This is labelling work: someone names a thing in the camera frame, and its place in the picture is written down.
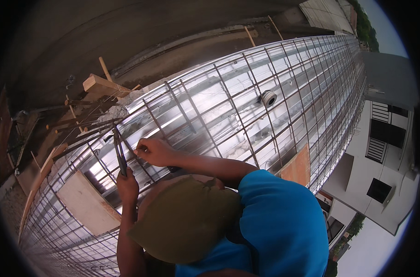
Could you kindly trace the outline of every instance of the wire spool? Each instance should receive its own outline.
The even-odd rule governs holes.
[[[262,93],[262,101],[266,108],[270,108],[276,102],[278,96],[271,90],[265,90]]]

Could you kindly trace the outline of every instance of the white building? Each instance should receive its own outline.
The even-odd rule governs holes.
[[[396,66],[408,59],[370,53],[364,55],[364,62],[369,94],[361,119],[346,153],[317,195],[329,223],[330,247],[356,212],[396,235],[417,194],[419,175],[412,143],[417,91],[415,84],[408,84],[414,82],[405,72],[408,66]]]

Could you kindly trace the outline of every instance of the hand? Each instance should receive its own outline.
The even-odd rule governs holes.
[[[136,207],[139,196],[139,185],[133,176],[133,170],[127,167],[127,177],[118,173],[116,180],[116,186],[118,187],[119,197],[121,197],[123,206]]]
[[[139,140],[134,152],[155,166],[175,166],[177,160],[184,155],[184,152],[174,150],[163,140],[145,138]]]

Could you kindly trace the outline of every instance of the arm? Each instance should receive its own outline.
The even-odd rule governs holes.
[[[118,174],[116,186],[122,200],[121,226],[117,247],[119,271],[123,277],[145,277],[144,250],[126,235],[137,220],[136,202],[139,195],[139,185],[130,168],[127,168],[127,177]]]
[[[182,151],[174,150],[166,142],[159,139],[141,139],[135,153],[156,166],[177,166],[191,173],[213,176],[225,184],[237,188],[245,175],[258,170],[257,167],[239,160],[223,159],[216,157],[189,155]]]

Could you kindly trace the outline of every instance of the green plant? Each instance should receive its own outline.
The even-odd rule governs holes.
[[[369,17],[366,13],[364,13],[357,0],[347,1],[353,6],[357,15],[357,37],[360,41],[366,42],[372,52],[379,52],[379,43],[378,40],[376,40],[376,31],[370,24]]]
[[[361,213],[357,213],[354,218],[353,221],[350,224],[350,227],[347,229],[347,232],[350,234],[349,238],[351,240],[351,238],[353,236],[356,236],[359,231],[362,229],[362,226],[364,225],[363,221],[366,217],[361,214]]]
[[[346,244],[345,238],[342,237],[335,245],[335,247],[333,247],[332,251],[333,251],[333,255],[334,256],[338,256],[339,252],[341,251],[341,249],[344,247],[344,245]]]
[[[325,269],[324,277],[336,277],[338,274],[338,263],[328,259],[327,268]]]

